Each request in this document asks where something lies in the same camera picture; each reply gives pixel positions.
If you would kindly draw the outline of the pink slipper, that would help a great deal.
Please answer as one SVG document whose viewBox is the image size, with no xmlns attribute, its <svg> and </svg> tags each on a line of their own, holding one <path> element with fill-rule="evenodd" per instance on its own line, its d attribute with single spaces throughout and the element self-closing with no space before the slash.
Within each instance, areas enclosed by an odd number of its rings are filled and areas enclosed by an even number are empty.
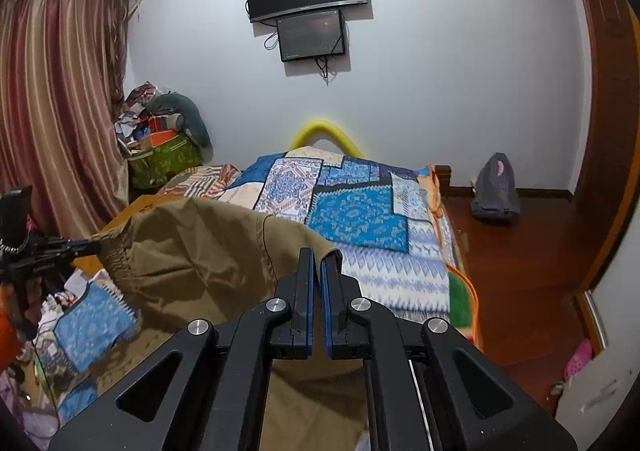
<svg viewBox="0 0 640 451">
<path fill-rule="evenodd" d="M 591 361 L 593 347 L 589 338 L 584 339 L 575 349 L 573 355 L 568 359 L 563 370 L 564 381 L 569 381 L 574 375 Z"/>
</svg>

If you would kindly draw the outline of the olive khaki pants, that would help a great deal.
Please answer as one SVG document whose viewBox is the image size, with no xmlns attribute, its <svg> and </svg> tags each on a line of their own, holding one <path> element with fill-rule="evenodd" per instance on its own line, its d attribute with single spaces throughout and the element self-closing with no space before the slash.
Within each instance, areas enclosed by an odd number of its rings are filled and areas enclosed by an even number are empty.
<svg viewBox="0 0 640 451">
<path fill-rule="evenodd" d="M 212 199 L 186 199 L 98 233 L 99 260 L 140 315 L 136 334 L 91 373 L 105 393 L 193 319 L 219 324 L 273 297 L 309 247 L 318 263 L 337 247 L 307 226 Z M 272 368 L 264 450 L 352 450 L 367 426 L 362 365 L 331 360 L 322 332 L 306 361 Z"/>
</svg>

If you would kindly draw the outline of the brown wooden door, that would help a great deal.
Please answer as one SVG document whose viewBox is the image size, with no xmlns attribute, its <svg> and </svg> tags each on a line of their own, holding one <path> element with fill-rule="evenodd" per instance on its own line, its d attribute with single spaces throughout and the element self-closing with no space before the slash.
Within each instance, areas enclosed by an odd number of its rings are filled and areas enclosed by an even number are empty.
<svg viewBox="0 0 640 451">
<path fill-rule="evenodd" d="M 582 0 L 591 57 L 591 107 L 576 200 L 593 230 L 580 292 L 595 287 L 626 233 L 639 195 L 639 51 L 627 0 Z"/>
</svg>

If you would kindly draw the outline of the small black wall monitor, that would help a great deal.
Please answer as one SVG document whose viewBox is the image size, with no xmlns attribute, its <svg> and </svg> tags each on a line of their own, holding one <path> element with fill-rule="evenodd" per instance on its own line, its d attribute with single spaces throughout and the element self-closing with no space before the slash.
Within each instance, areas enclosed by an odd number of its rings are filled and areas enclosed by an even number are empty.
<svg viewBox="0 0 640 451">
<path fill-rule="evenodd" d="M 339 9 L 306 12 L 276 21 L 282 62 L 341 56 L 345 53 Z"/>
</svg>

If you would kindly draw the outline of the wooden wardrobe with white doors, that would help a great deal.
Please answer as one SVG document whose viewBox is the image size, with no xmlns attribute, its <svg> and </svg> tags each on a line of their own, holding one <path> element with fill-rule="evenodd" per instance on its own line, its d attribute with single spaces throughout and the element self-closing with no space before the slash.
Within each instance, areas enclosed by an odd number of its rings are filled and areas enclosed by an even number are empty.
<svg viewBox="0 0 640 451">
<path fill-rule="evenodd" d="M 591 293 L 605 349 L 568 383 L 555 419 L 587 450 L 620 411 L 639 376 L 639 214 Z"/>
</svg>

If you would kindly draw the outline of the striped brown curtain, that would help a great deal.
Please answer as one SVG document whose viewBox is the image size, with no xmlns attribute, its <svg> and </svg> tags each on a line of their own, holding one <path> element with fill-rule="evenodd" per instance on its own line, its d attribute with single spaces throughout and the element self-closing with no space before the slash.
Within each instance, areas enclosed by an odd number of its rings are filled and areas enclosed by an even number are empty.
<svg viewBox="0 0 640 451">
<path fill-rule="evenodd" d="M 47 234 L 89 237 L 128 204 L 114 121 L 130 0 L 1 0 L 1 188 Z"/>
</svg>

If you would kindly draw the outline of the grey backpack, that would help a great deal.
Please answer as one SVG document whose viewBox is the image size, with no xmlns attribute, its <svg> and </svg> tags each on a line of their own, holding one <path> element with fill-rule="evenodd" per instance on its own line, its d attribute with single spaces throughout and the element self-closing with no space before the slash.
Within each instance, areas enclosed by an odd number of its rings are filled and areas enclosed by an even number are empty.
<svg viewBox="0 0 640 451">
<path fill-rule="evenodd" d="M 478 173 L 471 214 L 480 220 L 510 222 L 521 214 L 514 171 L 504 153 L 496 152 Z"/>
</svg>

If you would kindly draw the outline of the blue patchwork bed cover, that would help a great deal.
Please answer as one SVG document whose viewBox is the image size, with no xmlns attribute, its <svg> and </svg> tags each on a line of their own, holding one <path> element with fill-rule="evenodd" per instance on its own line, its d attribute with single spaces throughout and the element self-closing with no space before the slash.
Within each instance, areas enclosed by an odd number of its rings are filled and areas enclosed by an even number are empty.
<svg viewBox="0 0 640 451">
<path fill-rule="evenodd" d="M 397 317 L 449 320 L 478 338 L 477 296 L 462 275 L 442 200 L 439 170 L 388 166 L 312 147 L 261 156 L 216 200 L 303 224 L 334 244 L 342 269 L 364 296 Z M 186 199 L 143 196 L 102 232 L 160 204 Z M 36 368 L 69 421 L 99 396 L 92 367 L 137 332 L 140 315 L 99 259 L 76 272 L 72 304 L 43 306 Z"/>
</svg>

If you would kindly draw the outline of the striped orange blanket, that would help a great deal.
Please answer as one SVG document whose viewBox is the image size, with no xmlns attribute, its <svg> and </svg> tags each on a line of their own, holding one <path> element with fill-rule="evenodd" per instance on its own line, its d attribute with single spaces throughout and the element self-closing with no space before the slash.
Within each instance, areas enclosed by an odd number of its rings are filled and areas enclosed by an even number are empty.
<svg viewBox="0 0 640 451">
<path fill-rule="evenodd" d="M 217 199 L 241 174 L 232 164 L 192 167 L 172 177 L 157 195 Z"/>
</svg>

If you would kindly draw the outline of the green storage basket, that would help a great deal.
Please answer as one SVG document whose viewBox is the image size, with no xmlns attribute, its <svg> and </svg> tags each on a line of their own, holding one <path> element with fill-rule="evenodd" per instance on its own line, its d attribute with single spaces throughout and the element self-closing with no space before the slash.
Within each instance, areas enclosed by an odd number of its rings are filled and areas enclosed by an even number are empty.
<svg viewBox="0 0 640 451">
<path fill-rule="evenodd" d="M 202 164 L 200 149 L 185 134 L 179 134 L 157 147 L 128 159 L 134 188 L 145 190 L 163 187 L 169 180 Z"/>
</svg>

